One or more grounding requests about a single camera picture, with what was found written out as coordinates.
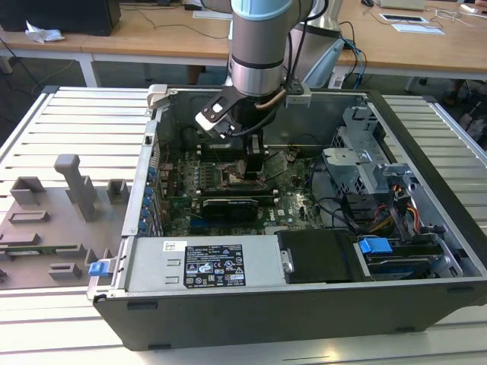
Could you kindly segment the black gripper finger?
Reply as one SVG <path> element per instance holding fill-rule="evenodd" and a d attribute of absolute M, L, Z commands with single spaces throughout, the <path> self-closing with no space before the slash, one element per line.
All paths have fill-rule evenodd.
<path fill-rule="evenodd" d="M 263 168 L 264 157 L 263 131 L 260 130 L 245 138 L 245 179 L 257 179 Z"/>

